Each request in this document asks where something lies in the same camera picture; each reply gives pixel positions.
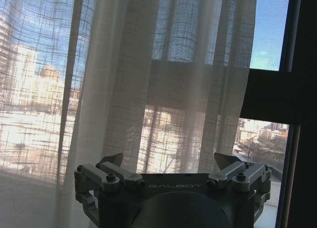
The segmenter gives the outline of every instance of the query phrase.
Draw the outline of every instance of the tall building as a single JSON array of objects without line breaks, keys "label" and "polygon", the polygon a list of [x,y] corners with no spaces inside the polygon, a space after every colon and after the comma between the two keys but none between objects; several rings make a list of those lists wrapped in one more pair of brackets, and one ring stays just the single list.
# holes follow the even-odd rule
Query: tall building
[{"label": "tall building", "polygon": [[282,131],[278,130],[268,130],[268,129],[263,129],[260,130],[260,140],[272,140],[276,137],[282,136]]},{"label": "tall building", "polygon": [[27,105],[32,102],[34,82],[36,79],[36,51],[23,47],[12,47],[12,60],[8,67],[5,85],[11,105]]},{"label": "tall building", "polygon": [[235,141],[245,141],[251,138],[257,140],[261,129],[271,124],[270,122],[243,118],[239,122],[242,123],[242,126],[237,128]]},{"label": "tall building", "polygon": [[32,94],[33,106],[50,112],[60,112],[64,83],[60,80],[59,72],[46,65],[36,76]]},{"label": "tall building", "polygon": [[6,79],[9,75],[9,59],[11,54],[11,29],[6,18],[0,15],[0,106],[7,101]]}]

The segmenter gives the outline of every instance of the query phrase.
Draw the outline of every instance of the sky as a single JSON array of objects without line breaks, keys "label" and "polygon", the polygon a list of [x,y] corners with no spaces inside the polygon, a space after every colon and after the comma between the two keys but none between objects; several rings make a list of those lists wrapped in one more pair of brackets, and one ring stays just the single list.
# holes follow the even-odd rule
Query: sky
[{"label": "sky", "polygon": [[250,68],[279,70],[288,0],[257,0]]}]

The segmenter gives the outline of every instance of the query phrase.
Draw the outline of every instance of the window pane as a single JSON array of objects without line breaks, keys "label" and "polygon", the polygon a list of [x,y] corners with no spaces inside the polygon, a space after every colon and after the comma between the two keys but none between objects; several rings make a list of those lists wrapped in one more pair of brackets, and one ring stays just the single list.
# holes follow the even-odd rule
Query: window pane
[{"label": "window pane", "polygon": [[198,170],[205,114],[195,115],[192,137],[188,140],[184,130],[185,110],[146,105],[137,173],[179,173],[183,146],[189,145],[187,173]]},{"label": "window pane", "polygon": [[95,8],[95,0],[82,1],[59,147],[74,0],[0,0],[1,175],[62,184]]},{"label": "window pane", "polygon": [[257,0],[250,68],[278,71],[288,0]]},{"label": "window pane", "polygon": [[255,228],[275,227],[288,129],[287,124],[239,119],[232,154],[242,161],[267,164],[272,170],[271,198]]}]

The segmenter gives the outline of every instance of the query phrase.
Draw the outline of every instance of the white curtain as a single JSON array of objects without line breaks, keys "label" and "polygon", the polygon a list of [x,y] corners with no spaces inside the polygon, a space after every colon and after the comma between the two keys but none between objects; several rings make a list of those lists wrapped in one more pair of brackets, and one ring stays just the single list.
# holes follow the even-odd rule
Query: white curtain
[{"label": "white curtain", "polygon": [[94,227],[73,171],[231,154],[256,0],[0,0],[1,227]]}]

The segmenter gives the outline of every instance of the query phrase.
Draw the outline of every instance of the window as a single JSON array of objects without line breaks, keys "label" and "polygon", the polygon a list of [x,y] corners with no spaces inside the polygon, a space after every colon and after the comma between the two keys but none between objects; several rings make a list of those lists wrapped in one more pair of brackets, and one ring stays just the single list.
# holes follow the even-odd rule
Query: window
[{"label": "window", "polygon": [[250,68],[278,71],[289,0],[257,0]]},{"label": "window", "polygon": [[[18,6],[15,12],[11,3]],[[0,0],[0,170],[54,183],[66,170],[95,0],[83,0],[58,161],[74,0]]]},{"label": "window", "polygon": [[[305,133],[301,130],[302,123],[305,121],[306,115],[314,115],[313,112],[308,113],[310,108],[306,106],[305,102],[310,102],[311,100],[309,98],[311,97],[309,92],[312,90],[307,89],[307,81],[313,74],[315,74],[313,73],[315,62],[312,61],[311,55],[306,53],[313,52],[316,46],[315,42],[312,41],[312,39],[315,39],[315,36],[313,32],[310,33],[309,31],[311,21],[309,19],[306,20],[305,18],[306,16],[309,16],[315,8],[310,5],[311,0],[268,0],[266,2],[263,0],[262,5],[264,5],[264,7],[262,16],[264,20],[261,20],[261,18],[259,18],[261,17],[259,16],[261,0],[257,1],[253,53],[240,117],[292,125],[289,130],[287,148],[285,150],[285,163],[282,174],[283,181],[280,186],[280,192],[277,193],[280,197],[279,206],[276,207],[274,213],[270,213],[270,211],[266,209],[267,205],[265,205],[264,213],[260,216],[255,226],[275,227],[274,223],[276,223],[276,227],[279,228],[287,227],[288,223],[294,225],[294,222],[296,221],[294,216],[300,211],[300,209],[297,208],[298,204],[296,204],[296,201],[297,203],[300,203],[301,206],[304,205],[302,192],[298,192],[299,190],[304,191],[304,189],[300,188],[302,182],[299,182],[299,178],[302,178],[303,173],[299,175],[297,172],[295,179],[294,171],[295,166],[298,168],[297,151],[299,150],[297,150],[297,148],[301,147],[302,143],[308,141],[305,140],[305,142],[303,142],[304,140],[302,140],[302,142],[299,142],[300,137],[305,137],[303,136]],[[265,15],[265,11],[272,11],[273,6],[277,3],[280,3],[278,5],[279,7],[283,6],[282,4],[284,3],[283,19],[281,19],[281,12],[276,11],[276,16],[273,15],[271,21],[262,24],[263,29],[266,28],[269,30],[272,26],[275,26],[277,21],[276,18],[280,18],[280,32],[278,34],[280,36],[280,43],[279,47],[275,48],[278,49],[278,55],[276,56],[275,51],[275,54],[273,54],[275,55],[274,58],[271,56],[271,53],[274,53],[274,49],[269,47],[270,43],[273,41],[275,41],[275,45],[277,45],[278,39],[273,38],[270,34],[265,35],[265,33],[275,34],[277,32],[263,31],[262,33],[259,33],[259,22],[265,21],[265,19],[269,17],[269,15]],[[303,6],[309,6],[306,12],[302,10]],[[261,47],[262,49],[269,49],[267,58],[264,57],[266,52],[262,52],[261,55],[261,51],[263,51],[261,50]],[[273,60],[276,63],[269,64],[269,61]],[[294,83],[298,82],[298,77],[305,80],[294,86]],[[306,161],[303,162],[306,157],[302,156],[302,158],[304,158],[302,159],[302,164],[306,164]],[[267,222],[271,221],[272,223],[261,224],[262,219]]]},{"label": "window", "polygon": [[232,154],[242,161],[267,164],[272,170],[271,198],[265,203],[256,228],[275,227],[288,130],[288,124],[239,119]]},{"label": "window", "polygon": [[189,144],[187,172],[199,165],[205,114],[197,112],[191,140],[185,137],[185,110],[147,105],[144,112],[137,173],[177,173],[183,150]]}]

